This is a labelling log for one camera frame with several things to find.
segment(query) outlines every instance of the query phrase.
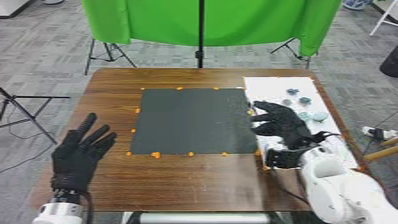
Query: gray carpet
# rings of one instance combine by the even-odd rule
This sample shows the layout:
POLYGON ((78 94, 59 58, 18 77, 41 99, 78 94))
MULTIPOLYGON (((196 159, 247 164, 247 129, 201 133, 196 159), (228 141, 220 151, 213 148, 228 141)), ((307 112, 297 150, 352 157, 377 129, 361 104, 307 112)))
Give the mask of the gray carpet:
MULTIPOLYGON (((379 72, 379 65, 396 46, 398 28, 382 25, 377 35, 368 36, 380 14, 366 8, 364 12, 345 9, 331 27, 329 36, 313 58, 311 69, 325 85, 327 93, 364 149, 368 138, 361 138, 359 129, 375 126, 398 110, 398 79, 379 72)), ((57 136, 69 120, 89 78, 84 74, 91 41, 82 6, 78 0, 68 0, 59 6, 41 5, 36 1, 14 19, 0 20, 0 85, 14 94, 68 95, 71 100, 55 100, 39 117, 39 122, 57 136)), ((302 68, 286 49, 274 55, 270 50, 279 44, 206 48, 206 67, 302 68)), ((171 46, 142 41, 123 46, 139 67, 194 67, 194 47, 171 46)), ((116 63, 94 61, 100 67, 128 67, 121 59, 116 63)), ((39 100, 23 101, 29 109, 39 106, 39 100)), ((20 113, 5 118, 18 119, 20 113)), ((398 128, 398 116, 382 128, 398 128)), ((30 124, 13 127, 13 133, 29 137, 37 133, 30 124)), ((14 165, 46 149, 45 136, 18 139, 7 129, 0 130, 0 169, 14 165)), ((36 211, 29 208, 27 197, 37 181, 50 151, 23 166, 0 174, 0 223, 30 223, 36 211)), ((375 176, 386 185, 391 201, 398 207, 398 155, 371 164, 375 176)), ((119 214, 98 214, 96 223, 117 223, 119 214)))

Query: white paper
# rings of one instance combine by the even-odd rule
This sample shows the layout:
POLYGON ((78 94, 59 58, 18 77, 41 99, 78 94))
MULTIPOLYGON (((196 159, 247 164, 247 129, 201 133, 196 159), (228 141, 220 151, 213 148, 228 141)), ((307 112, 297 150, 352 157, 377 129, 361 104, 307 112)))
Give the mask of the white paper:
MULTIPOLYGON (((322 100, 322 96, 316 91, 313 79, 309 77, 245 77, 245 95, 251 102, 268 101, 272 103, 283 104, 283 100, 290 99, 293 104, 290 108, 295 110, 297 114, 307 112, 309 115, 318 112, 329 113, 329 118, 323 122, 307 121, 307 127, 311 133, 316 134, 320 131, 329 131, 331 133, 341 134, 331 112, 322 100), (291 96, 286 92, 288 89, 299 89, 299 93, 291 96), (311 98, 311 104, 304 106, 299 102, 300 97, 311 98)), ((275 145, 281 141, 279 137, 258 136, 259 149, 267 149, 267 145, 275 145)), ((329 137, 322 145, 334 151, 336 155, 345 161, 348 168, 357 168, 357 161, 339 137, 329 137)))

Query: green backdrop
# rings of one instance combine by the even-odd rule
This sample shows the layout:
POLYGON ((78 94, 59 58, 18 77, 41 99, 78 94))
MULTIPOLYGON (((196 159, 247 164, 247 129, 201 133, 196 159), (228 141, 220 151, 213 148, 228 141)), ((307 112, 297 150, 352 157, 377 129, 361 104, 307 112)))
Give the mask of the green backdrop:
MULTIPOLYGON (((199 0, 84 0, 92 37, 197 46, 199 0)), ((204 45, 300 40, 300 55, 320 48, 341 0, 206 0, 204 45)))

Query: black mat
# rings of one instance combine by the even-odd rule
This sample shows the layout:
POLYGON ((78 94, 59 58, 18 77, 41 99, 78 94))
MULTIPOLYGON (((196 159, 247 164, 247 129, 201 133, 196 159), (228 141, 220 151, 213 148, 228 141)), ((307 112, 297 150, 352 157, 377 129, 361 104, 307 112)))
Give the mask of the black mat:
POLYGON ((133 154, 252 153, 247 99, 240 89, 144 91, 133 154))

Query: wooden table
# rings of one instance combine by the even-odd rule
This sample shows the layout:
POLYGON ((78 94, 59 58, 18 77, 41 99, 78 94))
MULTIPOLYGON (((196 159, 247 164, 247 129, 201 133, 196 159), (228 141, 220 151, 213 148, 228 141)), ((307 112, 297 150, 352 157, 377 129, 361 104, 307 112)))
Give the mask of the wooden table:
MULTIPOLYGON (((140 88, 236 88, 244 76, 311 77, 329 111, 352 142, 343 121, 309 70, 291 69, 101 69, 94 75, 68 129, 76 128, 89 112, 96 127, 110 124, 117 144, 100 162, 91 192, 96 211, 306 211, 307 205, 281 192, 254 155, 128 156, 132 128, 140 106, 140 88)), ((30 201, 46 203, 52 169, 48 167, 30 201)), ((300 195, 295 170, 279 171, 281 182, 300 195)))

